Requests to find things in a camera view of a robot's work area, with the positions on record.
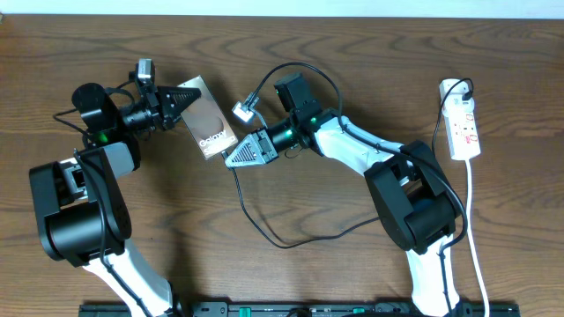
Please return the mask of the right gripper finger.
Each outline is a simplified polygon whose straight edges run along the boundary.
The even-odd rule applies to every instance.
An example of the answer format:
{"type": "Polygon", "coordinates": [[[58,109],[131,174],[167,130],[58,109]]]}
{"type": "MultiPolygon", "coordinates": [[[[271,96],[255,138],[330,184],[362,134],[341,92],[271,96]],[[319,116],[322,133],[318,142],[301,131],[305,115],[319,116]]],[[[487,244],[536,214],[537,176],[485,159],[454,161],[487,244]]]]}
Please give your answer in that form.
{"type": "Polygon", "coordinates": [[[258,134],[251,133],[245,136],[226,159],[234,161],[261,160],[265,162],[263,149],[258,141],[258,134]]]}
{"type": "Polygon", "coordinates": [[[242,167],[250,167],[250,166],[263,166],[265,165],[265,162],[261,160],[234,161],[231,159],[226,159],[225,164],[227,168],[242,168],[242,167]]]}

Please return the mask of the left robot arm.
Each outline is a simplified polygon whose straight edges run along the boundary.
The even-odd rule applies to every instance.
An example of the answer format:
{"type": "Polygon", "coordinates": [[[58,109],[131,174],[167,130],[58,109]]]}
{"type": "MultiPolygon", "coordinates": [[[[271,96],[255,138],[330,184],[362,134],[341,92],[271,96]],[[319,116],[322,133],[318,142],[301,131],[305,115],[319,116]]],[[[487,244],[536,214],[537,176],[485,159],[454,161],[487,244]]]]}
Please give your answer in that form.
{"type": "Polygon", "coordinates": [[[118,179],[140,167],[137,135],[172,129],[202,93],[198,88],[157,86],[134,80],[139,97],[118,107],[123,86],[81,85],[71,101],[87,128],[82,151],[29,172],[41,245],[55,261],[67,261],[103,280],[133,316],[191,316],[171,283],[140,254],[118,179]]]}

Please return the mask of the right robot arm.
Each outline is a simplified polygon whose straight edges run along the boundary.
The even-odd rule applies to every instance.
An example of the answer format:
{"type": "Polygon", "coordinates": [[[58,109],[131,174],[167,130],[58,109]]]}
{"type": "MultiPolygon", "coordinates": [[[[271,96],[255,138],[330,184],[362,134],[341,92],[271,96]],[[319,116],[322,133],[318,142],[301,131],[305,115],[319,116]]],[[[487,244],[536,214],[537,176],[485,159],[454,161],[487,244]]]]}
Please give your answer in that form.
{"type": "Polygon", "coordinates": [[[456,218],[464,208],[431,149],[421,141],[383,140],[340,110],[322,108],[299,72],[282,77],[274,88],[287,118],[245,136],[225,155],[226,167],[267,165],[300,146],[362,175],[385,232],[406,252],[413,304],[427,316],[454,314],[460,298],[449,249],[459,240],[456,218]]]}

